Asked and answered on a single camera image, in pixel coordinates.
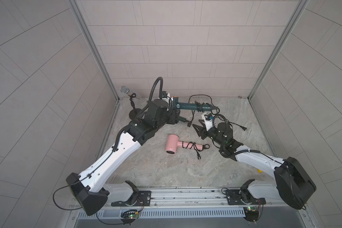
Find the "green hair dryer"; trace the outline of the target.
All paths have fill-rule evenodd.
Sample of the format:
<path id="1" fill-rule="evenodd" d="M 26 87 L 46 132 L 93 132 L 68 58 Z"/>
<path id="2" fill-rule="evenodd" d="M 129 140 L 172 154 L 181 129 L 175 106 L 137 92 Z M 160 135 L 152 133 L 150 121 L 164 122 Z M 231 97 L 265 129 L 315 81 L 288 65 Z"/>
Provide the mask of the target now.
<path id="1" fill-rule="evenodd" d="M 179 116 L 178 120 L 181 121 L 181 122 L 184 122 L 184 123 L 188 123 L 189 122 L 185 117 L 182 117 L 182 116 Z"/>
<path id="2" fill-rule="evenodd" d="M 191 111 L 197 111 L 197 112 L 211 112 L 213 110 L 218 110 L 217 106 L 214 106 L 209 103 L 182 103 L 179 102 L 178 97 L 173 97 L 174 100 L 174 108 L 180 109 L 180 110 L 191 110 Z"/>

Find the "pink hair dryer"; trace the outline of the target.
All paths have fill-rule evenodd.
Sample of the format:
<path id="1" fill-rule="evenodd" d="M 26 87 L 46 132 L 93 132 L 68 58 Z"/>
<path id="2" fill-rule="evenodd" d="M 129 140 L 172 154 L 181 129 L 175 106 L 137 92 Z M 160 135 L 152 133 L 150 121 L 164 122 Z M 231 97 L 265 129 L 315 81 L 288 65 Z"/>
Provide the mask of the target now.
<path id="1" fill-rule="evenodd" d="M 168 154 L 175 154 L 177 149 L 181 147 L 183 149 L 194 149 L 197 152 L 201 152 L 205 149 L 204 145 L 196 144 L 195 142 L 185 142 L 180 141 L 179 136 L 177 135 L 169 135 L 167 138 L 167 143 L 165 147 L 165 151 Z"/>

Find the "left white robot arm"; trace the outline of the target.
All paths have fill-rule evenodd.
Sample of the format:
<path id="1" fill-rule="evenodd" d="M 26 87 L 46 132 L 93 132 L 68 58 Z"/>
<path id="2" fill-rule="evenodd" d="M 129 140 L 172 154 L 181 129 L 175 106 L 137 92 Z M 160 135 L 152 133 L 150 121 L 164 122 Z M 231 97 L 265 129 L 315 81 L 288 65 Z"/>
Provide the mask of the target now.
<path id="1" fill-rule="evenodd" d="M 88 216 L 96 214 L 107 202 L 110 192 L 104 184 L 112 173 L 165 124 L 176 124 L 179 114 L 175 105 L 164 100 L 148 102 L 136 118 L 118 132 L 114 145 L 105 154 L 80 174 L 71 173 L 66 178 L 71 193 Z"/>

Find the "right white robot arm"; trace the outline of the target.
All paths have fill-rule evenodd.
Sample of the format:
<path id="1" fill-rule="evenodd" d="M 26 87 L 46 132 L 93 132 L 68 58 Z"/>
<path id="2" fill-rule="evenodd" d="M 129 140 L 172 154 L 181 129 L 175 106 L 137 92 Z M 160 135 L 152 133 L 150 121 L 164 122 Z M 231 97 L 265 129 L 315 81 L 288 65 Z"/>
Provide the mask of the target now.
<path id="1" fill-rule="evenodd" d="M 250 165 L 273 178 L 273 182 L 257 183 L 250 179 L 241 194 L 259 198 L 279 199 L 288 206 L 301 210 L 316 192 L 317 187 L 300 162 L 293 158 L 286 159 L 266 155 L 253 150 L 233 137 L 230 123 L 193 124 L 201 139 L 210 138 L 217 144 L 222 157 Z"/>

